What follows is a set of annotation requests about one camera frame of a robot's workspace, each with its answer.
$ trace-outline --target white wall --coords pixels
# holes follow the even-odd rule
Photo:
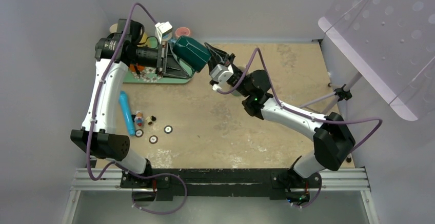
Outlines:
[[[333,83],[343,84],[357,72],[326,38],[322,51]],[[380,116],[384,124],[353,154],[367,169],[380,223],[433,223],[435,213],[435,113],[417,121],[401,119],[365,80],[352,88],[353,98],[339,108],[347,119]],[[375,124],[351,125],[360,141]]]
[[[0,223],[60,223],[84,153],[69,139],[85,116],[95,0],[0,0]]]
[[[157,21],[185,26],[197,39],[213,41],[289,41],[323,38],[317,21],[333,0],[98,0],[109,21],[125,17],[141,2]],[[142,12],[135,19],[149,29]]]

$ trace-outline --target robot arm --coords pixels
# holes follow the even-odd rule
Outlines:
[[[174,52],[192,66],[197,72],[207,64],[214,91],[221,89],[222,83],[235,87],[243,72],[233,62],[235,55],[214,48],[208,43],[202,46],[188,37],[180,37],[175,43]],[[289,169],[289,174],[302,180],[323,170],[338,170],[340,165],[355,145],[355,140],[346,125],[330,125],[315,121],[313,118],[343,121],[336,113],[330,115],[314,114],[280,101],[267,91],[271,88],[269,76],[265,70],[255,70],[246,75],[236,90],[246,99],[242,101],[245,111],[250,116],[261,120],[269,120],[282,124],[305,135],[314,143],[314,150],[308,155],[298,158]],[[281,108],[306,114],[311,119]]]
[[[219,90],[220,84],[224,82],[234,87],[241,79],[243,72],[233,64],[234,54],[228,54],[207,43],[204,46],[185,36],[176,41],[173,49],[165,42],[159,44],[157,49],[139,48],[137,44],[138,39],[142,37],[140,30],[143,30],[143,26],[131,21],[130,32],[122,45],[122,50],[110,66],[109,74],[103,82],[98,104],[94,104],[96,89],[101,81],[100,76],[110,64],[110,58],[119,43],[121,30],[124,26],[125,20],[120,19],[118,32],[100,39],[95,46],[97,61],[92,99],[82,128],[72,130],[70,137],[77,146],[86,152],[87,138],[91,132],[91,155],[116,161],[130,171],[147,175],[147,172],[151,170],[149,161],[130,149],[128,136],[115,134],[115,106],[130,64],[154,67],[157,74],[175,78],[187,78],[190,75],[181,67],[177,61],[178,57],[196,72],[200,72],[207,65],[212,78],[210,84],[215,91]],[[270,88],[271,84],[267,73],[264,70],[255,70],[243,78],[236,90],[247,97],[242,101],[242,105],[249,115],[282,124],[298,131],[314,142],[314,151],[300,159],[298,158],[288,170],[290,178],[303,180],[324,168],[337,170],[355,144],[347,127],[312,121],[281,109],[273,95],[267,93]],[[335,113],[331,113],[329,116],[313,114],[283,102],[282,104],[293,110],[309,114],[311,117],[343,120]],[[89,131],[93,105],[96,105],[95,126],[93,131]]]

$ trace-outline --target black and white marker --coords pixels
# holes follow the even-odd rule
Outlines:
[[[155,136],[155,135],[151,136],[149,139],[151,144],[157,143],[158,140],[159,140],[159,138],[157,138],[157,136]]]
[[[168,134],[169,134],[169,133],[172,133],[172,127],[169,126],[169,125],[166,126],[166,127],[165,127],[165,133],[168,133]]]
[[[136,137],[137,137],[137,138],[140,138],[140,137],[142,137],[142,135],[144,135],[144,130],[142,130],[142,129],[137,129],[137,130],[136,130]]]

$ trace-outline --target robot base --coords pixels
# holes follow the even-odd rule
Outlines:
[[[152,169],[152,174],[178,175],[187,184],[189,196],[269,197],[270,200],[291,199],[298,193],[289,189],[318,188],[317,174],[302,180],[292,180],[289,169]],[[142,180],[123,172],[121,188],[157,189],[157,201],[172,201],[184,196],[183,185],[171,176]]]

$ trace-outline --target wooden tabletop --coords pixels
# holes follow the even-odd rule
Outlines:
[[[288,104],[298,106],[332,92],[319,44],[213,46],[234,53],[237,66],[245,66],[259,47],[278,97]],[[141,110],[145,117],[157,118],[153,125],[142,127],[142,137],[130,137],[131,148],[153,167],[285,168],[313,149],[312,141],[302,134],[249,116],[241,104],[243,97],[213,92],[206,68],[183,85],[123,85],[133,113]],[[257,56],[250,71],[261,68]],[[329,100],[311,107],[323,110]],[[128,134],[120,107],[116,124],[118,134]],[[172,133],[164,132],[166,125],[173,127]],[[159,138],[154,145],[148,141],[151,135]],[[97,167],[105,163],[99,160]]]

